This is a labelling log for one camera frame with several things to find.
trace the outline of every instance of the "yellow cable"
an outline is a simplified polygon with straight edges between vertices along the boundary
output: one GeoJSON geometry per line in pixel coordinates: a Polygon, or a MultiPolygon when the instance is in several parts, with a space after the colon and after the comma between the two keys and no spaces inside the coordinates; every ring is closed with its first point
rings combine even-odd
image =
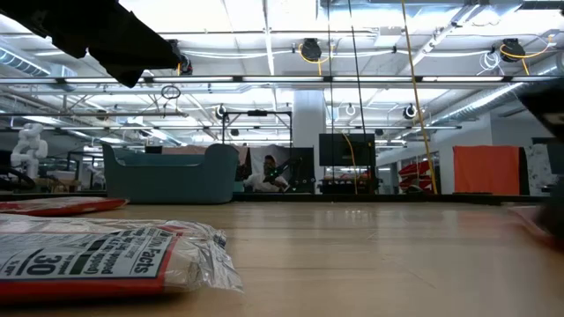
{"type": "Polygon", "coordinates": [[[343,133],[343,136],[345,137],[346,142],[349,144],[349,148],[351,149],[351,157],[352,157],[352,168],[354,168],[354,194],[358,195],[359,194],[359,190],[356,188],[356,163],[354,163],[354,151],[353,151],[353,145],[351,144],[351,141],[349,141],[349,138],[346,136],[345,133],[343,133]]]}
{"type": "Polygon", "coordinates": [[[521,62],[523,62],[523,68],[525,69],[525,72],[527,73],[527,76],[529,76],[529,69],[527,68],[527,63],[525,62],[525,59],[522,58],[521,62]]]}
{"type": "MultiPolygon", "coordinates": [[[[552,37],[552,36],[548,37],[548,43],[549,43],[549,44],[550,44],[550,42],[551,42],[552,40],[553,40],[553,37],[552,37]]],[[[500,52],[502,52],[504,55],[507,55],[507,56],[513,57],[513,58],[531,58],[531,57],[539,56],[539,55],[545,53],[546,50],[550,47],[550,45],[546,45],[546,48],[545,48],[545,49],[541,50],[541,51],[538,52],[538,53],[531,54],[531,55],[513,55],[513,54],[510,54],[510,53],[505,52],[505,51],[503,50],[503,48],[505,48],[505,47],[506,47],[505,44],[503,44],[503,45],[500,46],[500,52]]]]}
{"type": "Polygon", "coordinates": [[[433,182],[433,192],[437,195],[437,185],[434,178],[433,161],[431,160],[431,152],[429,150],[429,140],[427,139],[427,132],[425,131],[425,123],[421,115],[421,107],[419,106],[419,95],[417,94],[417,83],[415,82],[415,66],[413,65],[412,58],[412,44],[409,40],[409,32],[407,31],[407,17],[405,16],[405,0],[402,0],[402,10],[404,11],[404,26],[405,26],[405,39],[407,40],[407,52],[409,53],[409,64],[412,66],[412,82],[413,92],[415,93],[415,105],[417,106],[417,115],[421,125],[421,132],[425,140],[425,152],[427,153],[427,162],[429,163],[429,170],[431,170],[431,182],[433,182]]]}

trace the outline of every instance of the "white wall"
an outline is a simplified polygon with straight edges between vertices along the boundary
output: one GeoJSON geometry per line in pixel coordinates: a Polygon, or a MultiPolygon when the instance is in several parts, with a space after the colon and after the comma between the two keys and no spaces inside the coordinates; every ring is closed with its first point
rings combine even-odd
{"type": "Polygon", "coordinates": [[[532,145],[533,137],[553,137],[529,111],[500,118],[492,114],[493,145],[532,145]]]}
{"type": "MultiPolygon", "coordinates": [[[[462,129],[439,130],[432,136],[431,152],[439,152],[441,164],[441,188],[443,194],[452,194],[455,189],[454,153],[455,145],[492,145],[492,129],[490,114],[483,114],[475,122],[463,122],[462,129]]],[[[386,151],[376,158],[376,165],[382,166],[402,159],[425,154],[422,142],[408,143],[406,149],[386,151]]]]}

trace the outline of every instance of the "plastic bag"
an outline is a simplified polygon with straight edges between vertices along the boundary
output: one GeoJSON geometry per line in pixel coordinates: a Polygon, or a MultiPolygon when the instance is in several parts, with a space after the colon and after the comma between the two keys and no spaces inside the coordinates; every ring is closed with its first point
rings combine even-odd
{"type": "Polygon", "coordinates": [[[241,291],[225,244],[193,222],[0,214],[0,302],[241,291]]]}

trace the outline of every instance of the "ceiling light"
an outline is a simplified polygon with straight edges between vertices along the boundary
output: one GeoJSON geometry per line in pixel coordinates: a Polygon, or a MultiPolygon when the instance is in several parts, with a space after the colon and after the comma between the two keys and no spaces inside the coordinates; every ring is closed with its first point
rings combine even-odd
{"type": "Polygon", "coordinates": [[[34,84],[56,84],[56,80],[53,78],[0,78],[0,84],[25,85],[28,84],[30,80],[33,80],[34,84]]]}
{"type": "Polygon", "coordinates": [[[88,136],[88,135],[86,135],[82,132],[78,132],[78,131],[69,131],[69,133],[71,133],[72,135],[75,135],[75,136],[88,137],[88,138],[90,137],[90,136],[88,136]]]}
{"type": "Polygon", "coordinates": [[[411,120],[415,118],[416,114],[417,114],[417,108],[413,104],[409,104],[409,106],[404,108],[403,115],[406,120],[411,120]]]}
{"type": "Polygon", "coordinates": [[[152,79],[155,83],[212,83],[212,82],[230,82],[233,77],[155,77],[152,79]]]}
{"type": "Polygon", "coordinates": [[[244,82],[320,82],[323,77],[282,77],[282,76],[268,76],[268,77],[244,77],[244,82]]]}
{"type": "Polygon", "coordinates": [[[226,140],[226,144],[290,144],[289,140],[226,140]]]}
{"type": "Polygon", "coordinates": [[[412,79],[407,76],[373,76],[373,77],[356,77],[356,76],[337,76],[333,81],[337,82],[409,82],[412,79]]]}
{"type": "Polygon", "coordinates": [[[424,82],[496,82],[501,81],[502,79],[502,76],[423,77],[424,82]]]}
{"type": "Polygon", "coordinates": [[[63,51],[53,51],[53,52],[40,52],[35,53],[35,56],[53,56],[53,55],[64,55],[63,51]]]}
{"type": "Polygon", "coordinates": [[[356,109],[353,107],[353,104],[349,103],[349,107],[346,108],[346,114],[348,115],[356,114],[356,109]]]}
{"type": "Polygon", "coordinates": [[[53,118],[48,118],[48,117],[44,117],[44,116],[25,116],[22,117],[24,119],[27,120],[31,120],[31,121],[35,121],[35,122],[40,122],[40,123],[45,123],[45,124],[61,124],[60,121],[53,119],[53,118]]]}
{"type": "Polygon", "coordinates": [[[118,138],[115,138],[115,137],[101,137],[100,141],[108,142],[108,143],[111,143],[111,144],[123,143],[123,141],[121,139],[118,139],[118,138]]]}
{"type": "Polygon", "coordinates": [[[378,144],[387,144],[387,143],[396,143],[396,144],[404,144],[405,141],[402,140],[374,140],[375,143],[378,144]]]}
{"type": "Polygon", "coordinates": [[[114,130],[124,130],[124,129],[150,129],[149,127],[109,127],[109,129],[114,130]]]}
{"type": "Polygon", "coordinates": [[[151,130],[151,134],[152,134],[153,136],[155,136],[155,137],[157,137],[157,138],[163,140],[163,141],[168,139],[168,136],[167,136],[164,132],[159,131],[159,130],[157,130],[157,129],[151,130]]]}
{"type": "Polygon", "coordinates": [[[406,148],[405,145],[376,145],[376,149],[403,149],[406,148]]]}
{"type": "Polygon", "coordinates": [[[68,84],[115,84],[115,78],[66,78],[68,84]]]}
{"type": "Polygon", "coordinates": [[[104,127],[61,127],[64,130],[102,130],[104,127]]]}

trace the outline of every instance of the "red bag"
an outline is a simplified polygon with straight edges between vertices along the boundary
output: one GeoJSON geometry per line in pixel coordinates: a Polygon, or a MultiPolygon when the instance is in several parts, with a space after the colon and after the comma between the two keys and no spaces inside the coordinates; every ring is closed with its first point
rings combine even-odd
{"type": "Polygon", "coordinates": [[[72,216],[86,212],[112,210],[120,208],[127,203],[127,199],[103,197],[30,199],[16,202],[0,202],[0,213],[41,217],[72,216]]]}

